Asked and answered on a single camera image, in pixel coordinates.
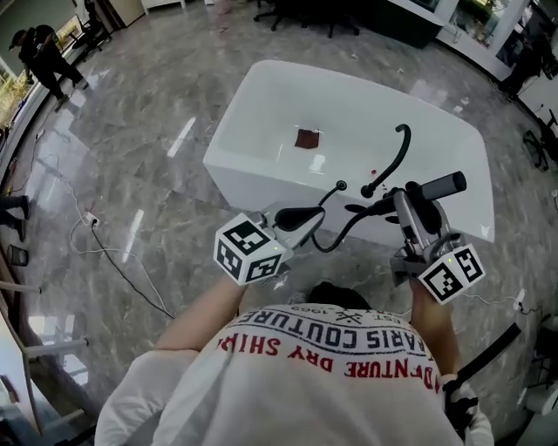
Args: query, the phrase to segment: power cord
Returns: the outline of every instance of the power cord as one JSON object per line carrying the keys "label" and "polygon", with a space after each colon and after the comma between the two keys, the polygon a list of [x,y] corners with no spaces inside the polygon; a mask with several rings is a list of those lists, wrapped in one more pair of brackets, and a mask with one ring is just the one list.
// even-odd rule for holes
{"label": "power cord", "polygon": [[153,284],[153,282],[151,281],[151,278],[149,277],[149,274],[147,273],[146,267],[144,266],[143,262],[141,261],[140,257],[138,257],[136,254],[134,253],[130,253],[129,251],[125,251],[123,249],[117,249],[117,248],[112,248],[112,247],[103,247],[102,249],[91,249],[91,250],[86,250],[86,251],[79,251],[75,245],[73,244],[73,240],[72,240],[72,235],[74,233],[74,231],[76,230],[76,227],[78,227],[79,222],[81,221],[84,225],[89,226],[85,223],[85,217],[83,215],[79,215],[79,220],[76,221],[75,225],[73,226],[73,228],[70,231],[70,235],[68,237],[69,241],[70,241],[70,246],[71,248],[78,254],[86,254],[86,253],[107,253],[109,251],[113,251],[115,253],[125,253],[128,254],[130,257],[133,257],[135,260],[137,260],[139,262],[139,265],[141,266],[141,269],[143,270],[144,274],[146,275],[147,281],[149,282],[149,285],[151,285],[151,288],[153,289],[153,291],[155,292],[155,294],[157,294],[157,297],[159,298],[159,302],[160,305],[162,307],[158,309],[163,311],[167,316],[173,318],[172,315],[170,315],[170,313],[168,313],[167,310],[167,306],[165,305],[165,302],[163,301],[163,298],[160,296],[159,291],[157,291],[157,288],[155,287],[155,285]]}
{"label": "power cord", "polygon": [[55,105],[47,113],[45,113],[43,122],[39,126],[39,129],[38,129],[37,133],[35,133],[35,141],[33,142],[33,156],[31,157],[31,166],[30,166],[30,170],[29,170],[29,175],[27,175],[27,178],[25,179],[25,181],[21,185],[21,187],[19,187],[18,189],[12,189],[10,191],[10,195],[12,195],[13,193],[23,191],[23,189],[25,189],[25,186],[27,186],[27,182],[29,181],[29,178],[31,177],[31,174],[33,173],[33,165],[35,164],[35,154],[36,154],[36,151],[37,151],[37,142],[39,141],[39,139],[44,134],[44,128],[43,128],[44,123],[46,123],[46,120],[51,115],[51,112],[52,112],[52,110],[54,110],[54,107],[55,107]]}
{"label": "power cord", "polygon": [[536,312],[536,311],[541,310],[541,319],[542,319],[543,314],[542,314],[542,306],[541,306],[541,305],[539,305],[539,307],[537,307],[537,308],[530,308],[530,309],[527,310],[527,311],[525,310],[525,308],[523,308],[523,304],[522,304],[521,302],[518,302],[517,305],[518,305],[519,308],[520,308],[521,314],[524,314],[525,316],[527,316],[527,315],[530,314],[530,313],[534,313],[534,312]]}
{"label": "power cord", "polygon": [[139,294],[141,297],[143,297],[144,300],[145,300],[149,305],[151,305],[153,308],[155,308],[155,309],[158,310],[158,311],[161,311],[161,313],[167,315],[167,316],[170,317],[171,319],[174,319],[174,316],[172,316],[172,315],[167,311],[166,308],[157,307],[153,302],[151,302],[151,301],[147,298],[147,296],[146,296],[145,294],[143,294],[141,291],[139,291],[138,288],[136,288],[136,287],[133,285],[132,281],[131,281],[130,279],[128,279],[124,273],[122,273],[122,270],[117,266],[116,263],[114,263],[114,260],[111,259],[111,256],[108,255],[108,252],[107,252],[107,251],[120,251],[120,250],[118,250],[118,249],[110,249],[110,248],[107,249],[107,248],[105,248],[105,247],[103,246],[103,244],[102,244],[101,241],[99,240],[99,237],[97,237],[97,234],[95,233],[94,227],[95,227],[96,224],[97,224],[97,220],[96,220],[96,219],[93,219],[93,221],[91,222],[91,232],[93,233],[93,237],[95,237],[95,240],[97,241],[97,243],[99,243],[99,246],[100,246],[100,248],[101,248],[99,251],[102,251],[102,252],[105,253],[106,258],[107,258],[107,259],[112,263],[112,265],[116,268],[116,270],[119,272],[120,276],[122,276],[122,279],[124,279],[126,282],[128,282],[128,284],[130,285],[130,287],[132,287],[133,291],[135,291],[137,294]]}
{"label": "power cord", "polygon": [[[477,294],[463,293],[462,296],[478,299],[479,301],[483,302],[486,305],[498,305],[498,304],[501,304],[505,301],[509,301],[509,300],[515,301],[515,299],[516,299],[515,297],[508,296],[508,297],[505,297],[504,299],[502,299],[501,301],[486,301],[485,299],[483,299],[481,296],[479,296]],[[541,310],[541,318],[543,316],[542,306],[539,306],[537,308],[530,308],[529,310],[525,310],[525,308],[523,308],[523,304],[521,302],[518,302],[518,306],[520,308],[521,314],[524,314],[525,316],[527,316],[528,314],[534,313],[535,311],[539,311],[539,310]],[[398,313],[392,313],[392,314],[395,314],[396,316],[399,316],[399,317],[404,317],[404,316],[407,316],[410,312],[411,312],[411,310],[407,310],[407,311],[405,311],[404,313],[401,313],[401,314],[398,314]]]}

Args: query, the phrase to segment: black hose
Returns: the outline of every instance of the black hose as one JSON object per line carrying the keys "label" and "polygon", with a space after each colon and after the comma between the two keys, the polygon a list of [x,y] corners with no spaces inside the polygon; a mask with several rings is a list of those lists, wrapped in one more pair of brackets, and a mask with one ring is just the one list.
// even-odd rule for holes
{"label": "black hose", "polygon": [[364,210],[361,213],[358,213],[357,215],[353,216],[353,218],[350,219],[349,222],[345,225],[345,227],[343,228],[343,231],[341,231],[341,233],[337,236],[337,238],[335,239],[335,241],[333,242],[333,244],[330,247],[321,247],[316,240],[316,236],[314,234],[312,234],[312,243],[314,243],[314,246],[316,247],[316,249],[318,251],[320,251],[321,253],[330,253],[331,251],[333,251],[336,247],[339,246],[339,244],[345,238],[345,235],[347,235],[347,233],[350,231],[350,229],[353,226],[355,226],[364,217],[368,217],[369,209],[370,208],[367,207],[366,210]]}
{"label": "black hose", "polygon": [[337,191],[344,191],[347,188],[347,183],[345,183],[342,179],[340,179],[336,184],[335,187],[333,189],[331,189],[328,193],[326,193],[322,199],[320,199],[320,202],[317,204],[318,206],[321,206],[323,203],[325,203],[325,201],[331,196],[333,195],[335,192]]}
{"label": "black hose", "polygon": [[403,158],[407,154],[407,151],[409,150],[409,144],[411,143],[411,128],[409,127],[409,125],[399,124],[397,127],[395,127],[395,131],[396,132],[405,132],[405,135],[403,137],[403,144],[401,145],[401,148],[399,149],[398,156],[395,157],[395,159],[387,167],[387,169],[385,169],[382,173],[380,173],[378,175],[378,177],[374,179],[374,181],[372,181],[369,185],[366,185],[366,186],[362,187],[362,189],[360,190],[360,193],[366,199],[372,198],[372,195],[374,194],[374,191],[376,190],[376,188],[379,185],[381,185],[385,181],[385,179],[393,173],[393,171],[395,169],[397,169],[399,167],[399,165],[403,161]]}

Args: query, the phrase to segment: marble floor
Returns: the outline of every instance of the marble floor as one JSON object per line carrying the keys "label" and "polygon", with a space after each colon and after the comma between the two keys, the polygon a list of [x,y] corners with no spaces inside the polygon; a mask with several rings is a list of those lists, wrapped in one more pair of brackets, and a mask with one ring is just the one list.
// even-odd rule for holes
{"label": "marble floor", "polygon": [[[24,192],[34,206],[23,244],[31,262],[17,273],[44,289],[39,296],[26,295],[25,305],[44,340],[85,335],[91,341],[64,365],[93,410],[133,358],[153,345],[168,319],[134,293],[105,255],[72,250],[74,226],[77,249],[99,249],[91,231],[77,223],[72,190],[78,208],[100,220],[97,234],[104,245],[131,249],[141,259],[171,313],[187,307],[219,275],[211,259],[214,232],[236,212],[201,160],[242,78],[263,59],[373,80],[479,129],[492,174],[496,241],[476,241],[487,277],[473,294],[496,301],[524,287],[526,307],[556,310],[558,212],[550,192],[558,180],[555,166],[549,172],[533,168],[521,135],[536,126],[523,110],[503,99],[482,72],[437,44],[417,50],[368,30],[359,37],[340,30],[329,40],[325,29],[303,30],[288,22],[273,33],[269,24],[255,24],[254,14],[253,3],[222,16],[202,2],[190,3],[186,11],[154,10],[78,67],[91,88],[74,91],[58,113],[50,101],[24,142],[13,186],[20,188],[29,176]],[[65,89],[70,92],[71,86]],[[192,118],[191,131],[177,139]],[[44,134],[34,145],[40,128]],[[169,158],[172,145],[178,151]],[[5,227],[0,235],[4,244],[16,241]],[[331,239],[329,233],[320,236]],[[391,254],[387,247],[352,238],[329,254],[306,246],[281,282],[252,286],[245,306],[286,302],[326,276],[356,289],[376,308],[403,313],[410,293],[391,283]],[[156,301],[138,261],[122,253],[112,257]],[[512,322],[523,329],[520,339],[473,379],[496,436],[524,416],[516,401],[540,319],[539,312],[515,313],[509,302],[487,306],[462,297],[453,311],[466,361]]]}

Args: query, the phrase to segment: white cube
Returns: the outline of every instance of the white cube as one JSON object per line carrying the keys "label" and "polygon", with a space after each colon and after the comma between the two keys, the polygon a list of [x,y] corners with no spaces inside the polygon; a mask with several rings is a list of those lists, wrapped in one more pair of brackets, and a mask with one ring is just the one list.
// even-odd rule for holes
{"label": "white cube", "polygon": [[215,235],[214,260],[239,285],[272,277],[288,250],[241,213]]}
{"label": "white cube", "polygon": [[472,287],[486,275],[472,244],[441,256],[419,279],[436,300],[444,305]]}

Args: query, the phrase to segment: chair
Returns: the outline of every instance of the chair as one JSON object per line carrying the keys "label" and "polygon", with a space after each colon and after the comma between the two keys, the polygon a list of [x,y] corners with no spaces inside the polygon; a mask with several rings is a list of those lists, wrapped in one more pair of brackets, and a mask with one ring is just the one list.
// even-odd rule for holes
{"label": "chair", "polygon": [[333,37],[333,29],[338,24],[350,28],[355,36],[360,34],[360,29],[350,22],[346,3],[341,0],[314,2],[310,21],[327,23],[330,26],[329,38]]}
{"label": "chair", "polygon": [[[94,1],[80,0],[78,1],[78,3],[80,3],[80,14],[78,14],[78,20],[84,33],[80,38],[75,38],[72,34],[70,36],[74,40],[74,48],[80,48],[85,44],[87,45],[83,52],[84,57],[87,57],[96,48],[98,48],[99,51],[102,51],[102,43],[104,43],[106,40],[112,40],[112,37],[103,24],[102,20],[100,20],[97,15]],[[80,17],[84,15],[84,10],[89,17],[89,19],[85,21],[82,17]]]}
{"label": "chair", "polygon": [[[258,8],[262,6],[262,1],[258,0]],[[300,20],[303,28],[307,28],[309,23],[321,22],[330,25],[329,38],[333,37],[333,29],[336,24],[342,24],[351,28],[358,36],[360,29],[350,22],[344,11],[344,4],[341,0],[326,0],[325,2],[317,2],[313,0],[293,1],[293,0],[276,0],[275,8],[271,12],[258,14],[254,17],[255,22],[259,22],[261,17],[276,16],[276,20],[271,26],[271,30],[275,31],[277,25],[285,17],[292,17]]]}
{"label": "chair", "polygon": [[[297,2],[296,0],[277,0],[275,1],[275,8],[270,12],[264,12],[263,14],[258,14],[254,17],[255,22],[259,22],[260,18],[262,17],[276,17],[276,20],[271,25],[271,30],[277,30],[277,25],[281,22],[285,17],[291,17],[300,20],[303,22],[304,20],[303,15],[300,12],[300,4],[304,2]],[[262,6],[261,0],[258,1],[258,8]]]}
{"label": "chair", "polygon": [[558,138],[552,129],[552,125],[558,125],[558,121],[556,121],[556,117],[552,113],[552,110],[548,110],[552,118],[547,124],[542,119],[537,118],[537,122],[541,128],[541,139],[537,139],[530,130],[527,130],[523,135],[523,142],[534,147],[539,154],[539,162],[535,163],[534,166],[537,168],[541,167],[542,161],[544,161],[545,165],[542,167],[543,171],[548,170],[548,161],[544,151],[547,151],[548,156],[558,163]]}

